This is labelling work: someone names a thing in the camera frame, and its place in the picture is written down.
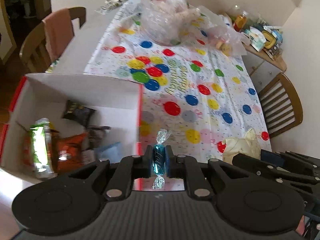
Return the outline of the white tissue pack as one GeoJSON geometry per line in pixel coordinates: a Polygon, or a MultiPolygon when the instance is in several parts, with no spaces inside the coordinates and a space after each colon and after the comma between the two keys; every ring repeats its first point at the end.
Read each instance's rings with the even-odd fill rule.
{"type": "Polygon", "coordinates": [[[266,43],[266,38],[264,37],[263,33],[256,28],[250,27],[248,35],[251,41],[251,46],[257,52],[262,51],[266,43]]]}

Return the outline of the pink cloth on chair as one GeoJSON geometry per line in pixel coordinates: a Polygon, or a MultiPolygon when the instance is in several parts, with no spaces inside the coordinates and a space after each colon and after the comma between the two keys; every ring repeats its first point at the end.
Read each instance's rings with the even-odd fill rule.
{"type": "Polygon", "coordinates": [[[46,36],[46,50],[51,62],[53,62],[63,54],[74,37],[71,16],[69,10],[63,8],[52,12],[42,22],[46,36]]]}

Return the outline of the wooden chair right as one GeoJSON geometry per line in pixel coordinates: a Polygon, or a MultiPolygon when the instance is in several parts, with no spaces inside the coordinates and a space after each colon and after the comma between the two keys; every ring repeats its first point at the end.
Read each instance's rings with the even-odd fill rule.
{"type": "Polygon", "coordinates": [[[279,73],[259,93],[269,138],[277,137],[303,122],[303,107],[289,78],[279,73]]]}

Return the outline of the green snack bar packet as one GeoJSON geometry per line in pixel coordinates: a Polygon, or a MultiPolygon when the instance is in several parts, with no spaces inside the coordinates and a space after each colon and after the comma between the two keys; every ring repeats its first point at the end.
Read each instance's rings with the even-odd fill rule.
{"type": "Polygon", "coordinates": [[[47,118],[37,120],[29,128],[31,156],[35,175],[40,180],[56,176],[52,165],[52,132],[47,118]]]}

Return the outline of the shiny red-brown snack bag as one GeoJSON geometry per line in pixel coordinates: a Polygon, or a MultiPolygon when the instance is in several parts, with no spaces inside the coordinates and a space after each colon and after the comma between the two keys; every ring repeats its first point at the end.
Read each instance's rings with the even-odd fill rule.
{"type": "Polygon", "coordinates": [[[57,149],[57,174],[74,171],[84,165],[82,160],[82,143],[87,133],[60,138],[56,143],[57,149]]]}

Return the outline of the blue candy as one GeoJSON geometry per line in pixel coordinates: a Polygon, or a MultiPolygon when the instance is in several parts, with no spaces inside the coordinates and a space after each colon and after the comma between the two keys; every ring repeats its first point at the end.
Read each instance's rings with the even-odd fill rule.
{"type": "Polygon", "coordinates": [[[156,178],[153,182],[152,189],[153,190],[162,190],[164,189],[165,185],[165,146],[164,143],[170,137],[171,132],[167,129],[161,128],[157,132],[156,137],[156,144],[153,146],[152,149],[152,168],[153,172],[156,175],[156,178]]]}

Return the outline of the large clear plastic bag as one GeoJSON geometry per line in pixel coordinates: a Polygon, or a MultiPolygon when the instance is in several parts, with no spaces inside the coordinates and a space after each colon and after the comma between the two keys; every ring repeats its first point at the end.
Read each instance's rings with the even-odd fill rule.
{"type": "Polygon", "coordinates": [[[139,22],[138,27],[149,38],[163,46],[181,43],[191,23],[201,16],[200,9],[187,0],[130,0],[135,4],[132,15],[120,21],[122,33],[139,22]]]}

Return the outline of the cream white snack packet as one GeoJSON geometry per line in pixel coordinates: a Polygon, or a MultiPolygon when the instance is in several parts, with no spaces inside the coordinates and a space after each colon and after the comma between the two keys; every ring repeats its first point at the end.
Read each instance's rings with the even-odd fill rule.
{"type": "Polygon", "coordinates": [[[260,159],[261,156],[261,147],[253,128],[250,128],[242,138],[226,138],[222,141],[222,145],[225,146],[222,160],[229,164],[232,164],[237,154],[244,154],[255,159],[260,159]]]}

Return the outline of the colourful balloon birthday tablecloth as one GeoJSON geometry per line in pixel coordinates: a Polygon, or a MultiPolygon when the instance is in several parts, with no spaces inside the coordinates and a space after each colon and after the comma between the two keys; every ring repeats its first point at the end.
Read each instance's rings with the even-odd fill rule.
{"type": "Polygon", "coordinates": [[[141,148],[156,142],[161,128],[177,154],[198,161],[222,158],[223,141],[249,129],[271,149],[261,104],[242,58],[208,43],[211,26],[202,13],[180,41],[163,46],[143,30],[142,5],[128,0],[116,13],[89,60],[85,74],[117,77],[142,85],[141,148]]]}

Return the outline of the glass jar amber liquid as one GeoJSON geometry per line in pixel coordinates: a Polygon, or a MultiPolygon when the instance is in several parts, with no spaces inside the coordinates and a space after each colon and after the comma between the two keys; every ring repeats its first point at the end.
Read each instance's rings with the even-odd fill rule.
{"type": "Polygon", "coordinates": [[[227,11],[227,15],[231,18],[235,31],[240,32],[247,23],[249,13],[234,5],[227,11]]]}

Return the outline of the black triangular snack packet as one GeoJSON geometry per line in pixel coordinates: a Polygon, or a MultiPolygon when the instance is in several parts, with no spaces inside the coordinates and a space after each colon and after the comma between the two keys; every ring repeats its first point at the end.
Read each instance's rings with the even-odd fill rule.
{"type": "Polygon", "coordinates": [[[67,100],[66,107],[61,118],[76,121],[86,128],[89,124],[91,116],[95,112],[95,109],[91,109],[74,101],[67,100]]]}

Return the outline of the clear bag with pastries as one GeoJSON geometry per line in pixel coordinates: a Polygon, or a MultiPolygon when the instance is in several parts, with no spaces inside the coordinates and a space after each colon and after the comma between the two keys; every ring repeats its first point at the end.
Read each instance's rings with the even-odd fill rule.
{"type": "Polygon", "coordinates": [[[223,20],[223,15],[217,15],[202,5],[197,8],[204,15],[204,32],[207,34],[208,43],[211,47],[221,51],[226,56],[247,55],[245,46],[250,45],[250,39],[246,35],[227,25],[223,20]]]}

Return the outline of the dark silver striped snack packet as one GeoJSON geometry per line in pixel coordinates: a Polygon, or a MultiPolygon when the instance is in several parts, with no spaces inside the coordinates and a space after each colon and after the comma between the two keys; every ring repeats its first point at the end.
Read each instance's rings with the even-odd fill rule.
{"type": "Polygon", "coordinates": [[[86,132],[88,135],[88,150],[93,150],[98,148],[103,140],[105,139],[107,133],[111,129],[110,126],[88,126],[86,132]]]}

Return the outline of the light blue packet in box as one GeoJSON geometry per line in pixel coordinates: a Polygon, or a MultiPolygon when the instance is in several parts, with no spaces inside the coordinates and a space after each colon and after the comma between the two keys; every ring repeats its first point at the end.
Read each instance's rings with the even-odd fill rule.
{"type": "Polygon", "coordinates": [[[109,160],[110,163],[118,163],[122,159],[121,155],[121,143],[115,142],[107,146],[100,146],[94,149],[95,158],[98,161],[109,160]]]}

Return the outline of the white wooden sideboard cabinet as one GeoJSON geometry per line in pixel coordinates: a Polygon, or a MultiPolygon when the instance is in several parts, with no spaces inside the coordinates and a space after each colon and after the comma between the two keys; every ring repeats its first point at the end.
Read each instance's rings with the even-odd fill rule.
{"type": "Polygon", "coordinates": [[[258,52],[252,46],[245,44],[244,48],[247,54],[242,55],[242,60],[258,93],[279,73],[286,72],[287,65],[281,56],[273,60],[263,50],[258,52]]]}

